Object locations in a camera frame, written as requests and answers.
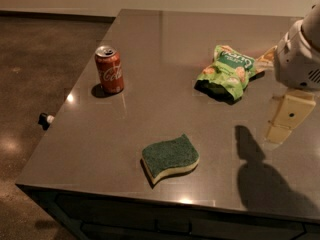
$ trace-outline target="white object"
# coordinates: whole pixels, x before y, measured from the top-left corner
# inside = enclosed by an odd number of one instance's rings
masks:
[[[48,116],[47,116],[47,122],[48,122],[48,124],[52,124],[53,120],[54,120],[54,116],[51,116],[51,115],[48,115]]]
[[[289,90],[282,98],[278,111],[270,122],[267,140],[283,143],[312,112],[316,105],[314,94],[301,90]]]
[[[293,24],[274,55],[277,81],[290,88],[320,90],[320,4]]]

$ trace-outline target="red soda can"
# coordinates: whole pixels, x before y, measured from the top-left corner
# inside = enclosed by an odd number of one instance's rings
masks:
[[[100,82],[106,93],[119,93],[124,88],[119,52],[109,45],[97,48],[95,61]]]

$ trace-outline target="green sponge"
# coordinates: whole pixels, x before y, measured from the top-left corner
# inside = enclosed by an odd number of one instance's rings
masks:
[[[188,137],[161,141],[142,151],[142,161],[153,184],[161,178],[192,171],[199,163],[199,154]]]

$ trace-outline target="floor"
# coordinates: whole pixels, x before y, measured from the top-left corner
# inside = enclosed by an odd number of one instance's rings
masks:
[[[110,27],[108,22],[0,17],[0,239],[75,239],[15,186]]]

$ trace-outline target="green snack bag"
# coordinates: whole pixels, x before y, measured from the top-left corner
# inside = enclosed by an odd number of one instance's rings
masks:
[[[260,72],[254,65],[255,59],[230,46],[218,45],[213,63],[198,76],[195,89],[214,98],[236,101],[242,97],[249,79]]]

